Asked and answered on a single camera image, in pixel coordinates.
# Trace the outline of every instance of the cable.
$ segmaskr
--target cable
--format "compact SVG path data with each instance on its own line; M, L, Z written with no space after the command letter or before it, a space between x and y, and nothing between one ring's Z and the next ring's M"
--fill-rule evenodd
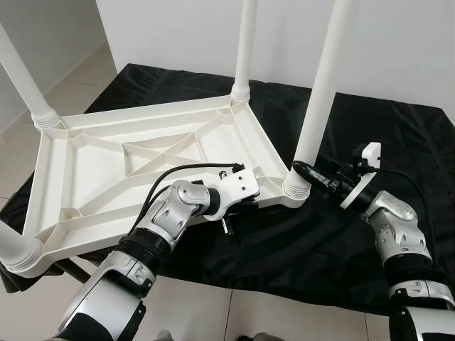
M439 267L439 254L437 251L436 235L434 232L433 219L430 216L428 202L427 202L427 199L425 198L425 194L424 194L422 187L420 187L420 185L413 178L411 178L408 174L406 174L405 172L402 172L400 170L370 167L369 171L373 171L373 172L377 172L377 173L398 174L398 175L401 175L406 180L408 180L414 186L414 188L416 189L417 193L419 194L420 199L424 206L425 218L427 220L428 229L429 229L430 244L432 246L432 251L433 251L433 255L434 255L433 262L434 262L434 265L438 268Z
M155 183L152 185L149 194L147 195L144 204L142 205L141 211L139 212L136 222L134 222L132 230L136 227L136 225L141 221L141 219L145 216L147 211L150 209L151 204L155 199L158 197L159 194L162 194L165 190L160 190L159 194L155 195L153 199L151 199L151 196L154 194L156 188L158 187L159 183L169 174L180 171L182 169L191 169L191 168L206 168L206 167L219 167L219 168L231 168L231 167L239 167L241 166L239 163L197 163L193 165L183 165L183 166L177 166L174 168L171 168L161 174L158 179L156 179Z

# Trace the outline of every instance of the white wall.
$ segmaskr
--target white wall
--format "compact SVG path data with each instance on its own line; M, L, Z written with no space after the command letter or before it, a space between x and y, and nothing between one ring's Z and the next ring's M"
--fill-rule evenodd
M43 93L106 40L95 0L0 0L0 22ZM0 132L25 109L0 66Z
M259 0L252 79L312 86L332 4ZM241 0L97 5L117 70L234 74ZM442 107L455 122L454 14L453 0L363 0L339 91Z

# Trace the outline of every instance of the tiled floor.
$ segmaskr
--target tiled floor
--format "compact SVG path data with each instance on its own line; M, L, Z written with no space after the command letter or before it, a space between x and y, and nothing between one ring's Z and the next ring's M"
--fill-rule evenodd
M73 81L49 100L60 115L83 113L115 77L104 47ZM0 145L0 207L34 169L39 134L28 117ZM79 264L93 272L94 266ZM56 331L62 312L80 284L68 276L44 278L25 293L5 294L0 284L0 340L42 340ZM145 300L135 340L152 340L160 329L176 341L233 341L242 334L269 332L287 341L389 340L387 318L340 308L309 305L277 296L159 277ZM27 321L27 328L21 321Z

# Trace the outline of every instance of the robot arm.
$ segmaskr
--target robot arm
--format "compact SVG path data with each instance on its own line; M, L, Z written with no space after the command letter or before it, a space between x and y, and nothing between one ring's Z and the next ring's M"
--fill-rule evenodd
M251 170L223 176L209 187L185 180L173 183L79 290L52 340L132 340L146 311L141 299L189 219L222 219L230 206L258 194Z
M294 161L293 167L342 208L359 212L374 229L376 248L389 283L391 340L453 340L455 302L451 291L434 268L424 234L417 226L416 212L406 202L368 185L374 174L364 179L360 169L371 167L378 160L376 153L367 153L374 160L365 157L364 151L372 150L371 144L368 147L362 153L354 153L352 166L327 163L330 175L301 161Z

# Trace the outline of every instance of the black tablecloth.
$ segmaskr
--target black tablecloth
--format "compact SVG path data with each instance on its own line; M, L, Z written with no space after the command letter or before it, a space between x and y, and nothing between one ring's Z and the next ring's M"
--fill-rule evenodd
M231 77L128 65L87 112L220 96L229 94L232 83ZM290 166L311 90L256 81L250 87L253 112ZM409 173L424 188L439 261L455 288L454 126L437 108L337 94L320 151L350 162L354 148L370 141L382 144L381 166ZM373 185L413 206L427 234L423 205L410 184L380 174ZM16 210L14 221L9 219L13 201L0 214L19 231L28 198L22 195L21 200L21 214ZM235 216L232 223L233 238L224 235L219 222L189 227L161 273L307 303L387 313L387 284L371 227L318 191L313 190L299 209L267 207ZM85 258L99 261L106 252ZM16 282L16 287L27 286Z

